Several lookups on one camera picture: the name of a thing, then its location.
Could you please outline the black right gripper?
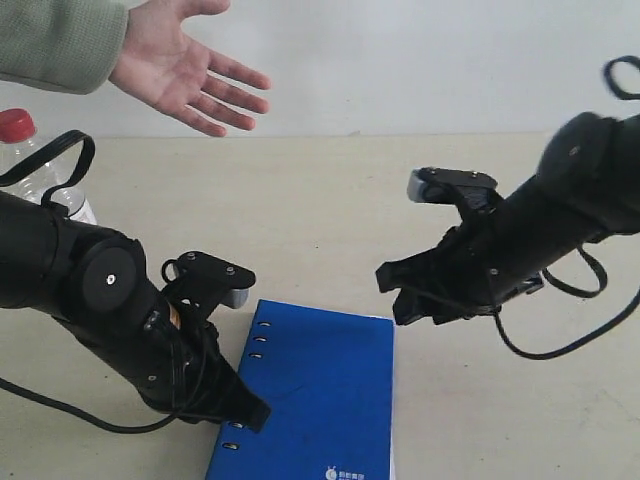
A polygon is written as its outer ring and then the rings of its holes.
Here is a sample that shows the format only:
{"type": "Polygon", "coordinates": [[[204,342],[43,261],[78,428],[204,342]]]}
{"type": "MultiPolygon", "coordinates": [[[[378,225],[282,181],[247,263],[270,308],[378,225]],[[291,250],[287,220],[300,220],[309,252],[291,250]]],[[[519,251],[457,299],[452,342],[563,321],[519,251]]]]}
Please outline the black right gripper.
{"type": "Polygon", "coordinates": [[[516,219],[467,219],[436,248],[385,261],[375,271],[381,293],[401,289],[393,303],[395,324],[424,318],[437,325],[486,316],[493,306],[539,290],[545,247],[541,231],[516,219]],[[438,292],[461,305],[442,306],[411,292],[438,292]]]}

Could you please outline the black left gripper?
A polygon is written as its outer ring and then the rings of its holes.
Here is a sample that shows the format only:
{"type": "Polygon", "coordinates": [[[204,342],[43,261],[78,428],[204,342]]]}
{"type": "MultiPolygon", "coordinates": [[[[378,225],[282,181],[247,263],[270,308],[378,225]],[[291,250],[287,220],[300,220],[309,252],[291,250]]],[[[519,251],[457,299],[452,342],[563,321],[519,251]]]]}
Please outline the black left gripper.
{"type": "Polygon", "coordinates": [[[141,387],[147,405],[187,423],[228,421],[262,431],[271,407],[234,374],[218,330],[196,307],[160,295],[141,333],[151,354],[141,387]]]}

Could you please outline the green sleeved forearm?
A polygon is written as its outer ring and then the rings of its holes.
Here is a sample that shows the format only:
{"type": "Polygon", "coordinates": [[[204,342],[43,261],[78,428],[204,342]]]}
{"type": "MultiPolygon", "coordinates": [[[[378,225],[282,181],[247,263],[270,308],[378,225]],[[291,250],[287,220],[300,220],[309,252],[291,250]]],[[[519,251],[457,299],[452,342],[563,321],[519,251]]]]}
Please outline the green sleeved forearm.
{"type": "Polygon", "coordinates": [[[118,1],[3,1],[1,80],[86,95],[121,53],[129,9],[118,1]]]}

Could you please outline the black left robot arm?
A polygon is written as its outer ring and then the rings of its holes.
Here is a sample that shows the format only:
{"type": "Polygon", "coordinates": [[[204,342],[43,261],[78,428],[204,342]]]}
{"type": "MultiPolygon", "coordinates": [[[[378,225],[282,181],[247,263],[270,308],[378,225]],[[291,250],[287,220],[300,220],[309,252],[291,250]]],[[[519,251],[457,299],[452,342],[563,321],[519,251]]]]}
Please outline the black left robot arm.
{"type": "Polygon", "coordinates": [[[168,418],[261,430],[270,407],[221,354],[210,321],[245,303],[254,273],[200,251],[164,269],[174,277],[158,288],[137,240],[1,197],[3,308],[51,316],[168,418]]]}

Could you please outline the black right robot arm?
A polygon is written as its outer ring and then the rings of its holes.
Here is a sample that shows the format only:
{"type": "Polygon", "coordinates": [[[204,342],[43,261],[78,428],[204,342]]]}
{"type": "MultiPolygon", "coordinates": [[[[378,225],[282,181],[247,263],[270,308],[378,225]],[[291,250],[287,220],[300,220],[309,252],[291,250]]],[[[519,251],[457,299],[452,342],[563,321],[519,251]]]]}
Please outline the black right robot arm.
{"type": "Polygon", "coordinates": [[[393,317],[409,325],[488,314],[542,285],[541,272],[585,243],[639,231],[639,119],[582,113],[544,149],[536,172],[507,197],[489,175],[434,167],[407,193],[457,207],[462,218],[433,248],[383,263],[381,292],[399,292],[393,317]]]}

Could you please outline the person's open hand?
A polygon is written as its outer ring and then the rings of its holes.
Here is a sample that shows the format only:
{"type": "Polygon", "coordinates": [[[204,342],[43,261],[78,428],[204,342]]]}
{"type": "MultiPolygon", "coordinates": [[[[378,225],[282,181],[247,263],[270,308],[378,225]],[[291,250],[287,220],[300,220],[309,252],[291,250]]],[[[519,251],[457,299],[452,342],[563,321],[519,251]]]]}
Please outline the person's open hand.
{"type": "Polygon", "coordinates": [[[182,23],[227,11],[228,1],[146,1],[128,12],[126,33],[109,82],[155,111],[210,137],[227,128],[251,131],[269,112],[271,81],[200,43],[182,23]]]}

